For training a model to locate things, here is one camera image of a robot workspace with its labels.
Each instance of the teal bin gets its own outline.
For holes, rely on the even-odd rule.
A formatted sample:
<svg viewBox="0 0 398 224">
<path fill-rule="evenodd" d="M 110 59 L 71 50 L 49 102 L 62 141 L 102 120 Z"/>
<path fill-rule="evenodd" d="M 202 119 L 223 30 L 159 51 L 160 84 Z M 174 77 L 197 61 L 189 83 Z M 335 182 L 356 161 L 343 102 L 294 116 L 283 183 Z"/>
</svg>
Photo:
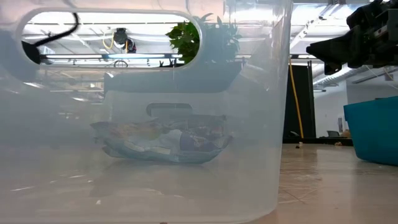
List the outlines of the teal bin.
<svg viewBox="0 0 398 224">
<path fill-rule="evenodd" d="M 344 111 L 357 157 L 398 166 L 398 96 L 346 105 Z"/>
</svg>

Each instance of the trash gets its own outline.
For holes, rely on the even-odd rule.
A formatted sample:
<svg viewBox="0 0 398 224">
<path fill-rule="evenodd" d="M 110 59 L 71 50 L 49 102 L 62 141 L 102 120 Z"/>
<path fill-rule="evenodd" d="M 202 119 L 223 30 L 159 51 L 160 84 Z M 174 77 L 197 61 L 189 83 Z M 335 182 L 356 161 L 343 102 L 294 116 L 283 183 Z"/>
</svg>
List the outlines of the trash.
<svg viewBox="0 0 398 224">
<path fill-rule="evenodd" d="M 215 158 L 232 137 L 224 134 L 225 116 L 188 115 L 143 123 L 91 124 L 109 156 L 201 164 Z"/>
</svg>

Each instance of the black camera rig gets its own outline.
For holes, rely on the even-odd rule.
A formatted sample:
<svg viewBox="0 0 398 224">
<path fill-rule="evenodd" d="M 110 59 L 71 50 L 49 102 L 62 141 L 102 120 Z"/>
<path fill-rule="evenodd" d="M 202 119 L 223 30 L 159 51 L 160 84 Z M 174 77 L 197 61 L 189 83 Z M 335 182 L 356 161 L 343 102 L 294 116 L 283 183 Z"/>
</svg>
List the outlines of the black camera rig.
<svg viewBox="0 0 398 224">
<path fill-rule="evenodd" d="M 325 75 L 339 72 L 346 63 L 349 68 L 398 65 L 398 1 L 374 0 L 346 21 L 350 31 L 345 35 L 307 47 L 307 53 L 325 63 Z"/>
</svg>

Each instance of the potted plant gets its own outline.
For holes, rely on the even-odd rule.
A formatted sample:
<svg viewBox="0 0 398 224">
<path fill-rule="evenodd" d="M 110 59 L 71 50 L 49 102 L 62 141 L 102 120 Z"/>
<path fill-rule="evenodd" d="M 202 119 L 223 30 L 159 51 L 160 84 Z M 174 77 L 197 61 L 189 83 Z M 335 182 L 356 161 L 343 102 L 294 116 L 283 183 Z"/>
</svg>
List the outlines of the potted plant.
<svg viewBox="0 0 398 224">
<path fill-rule="evenodd" d="M 206 18 L 212 13 L 204 15 L 202 18 L 194 17 L 200 28 L 205 32 L 203 39 L 206 49 L 201 57 L 206 63 L 226 63 L 233 62 L 239 50 L 239 39 L 236 24 L 223 24 L 220 17 L 217 17 L 217 24 L 206 23 Z M 200 37 L 197 28 L 192 22 L 179 22 L 169 33 L 170 44 L 173 49 L 178 49 L 178 54 L 182 55 L 181 60 L 184 64 L 191 62 L 199 51 Z"/>
</svg>

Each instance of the fluorescent light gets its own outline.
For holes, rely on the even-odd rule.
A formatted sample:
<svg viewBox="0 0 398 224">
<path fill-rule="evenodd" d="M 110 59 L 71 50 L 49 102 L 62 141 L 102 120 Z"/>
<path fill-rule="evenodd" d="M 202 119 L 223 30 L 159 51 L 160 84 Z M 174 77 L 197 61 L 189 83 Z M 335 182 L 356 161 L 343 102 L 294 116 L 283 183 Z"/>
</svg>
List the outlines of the fluorescent light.
<svg viewBox="0 0 398 224">
<path fill-rule="evenodd" d="M 236 59 L 239 59 L 239 58 L 248 59 L 248 58 L 251 58 L 251 55 L 237 55 L 237 56 L 235 56 L 235 58 L 236 58 Z"/>
<path fill-rule="evenodd" d="M 70 93 L 73 92 L 73 90 L 50 90 L 52 93 Z"/>
<path fill-rule="evenodd" d="M 107 54 L 109 54 L 109 52 L 106 49 L 100 49 L 100 51 L 106 52 Z"/>
<path fill-rule="evenodd" d="M 47 58 L 102 58 L 102 55 L 47 55 Z"/>
<path fill-rule="evenodd" d="M 72 99 L 77 100 L 77 101 L 82 101 L 82 102 L 86 102 L 86 99 L 83 98 L 77 98 L 77 97 L 72 97 Z"/>
<path fill-rule="evenodd" d="M 143 37 L 143 36 L 130 36 L 134 40 L 141 40 L 147 42 L 169 42 L 170 39 L 168 37 Z"/>
<path fill-rule="evenodd" d="M 105 72 L 106 74 L 108 74 L 109 75 L 109 77 L 111 77 L 111 78 L 113 78 L 114 77 L 114 75 L 112 75 L 112 74 L 110 74 L 109 72 Z"/>
<path fill-rule="evenodd" d="M 26 85 L 30 85 L 32 87 L 36 87 L 36 88 L 43 88 L 44 86 L 37 84 L 37 83 L 25 83 Z"/>
<path fill-rule="evenodd" d="M 164 58 L 164 54 L 112 54 L 109 58 Z"/>
<path fill-rule="evenodd" d="M 299 62 L 293 62 L 293 63 L 292 63 L 292 65 L 298 65 L 298 66 L 308 66 L 308 64 L 307 64 L 307 63 L 304 63 L 304 62 L 302 62 L 302 63 L 299 63 Z"/>
<path fill-rule="evenodd" d="M 298 58 L 300 58 L 300 59 L 308 59 L 308 58 L 316 59 L 316 57 L 314 57 L 312 55 L 299 55 Z"/>
<path fill-rule="evenodd" d="M 80 93 L 100 93 L 103 90 L 50 90 L 52 93 L 72 93 L 72 92 L 80 92 Z"/>
</svg>

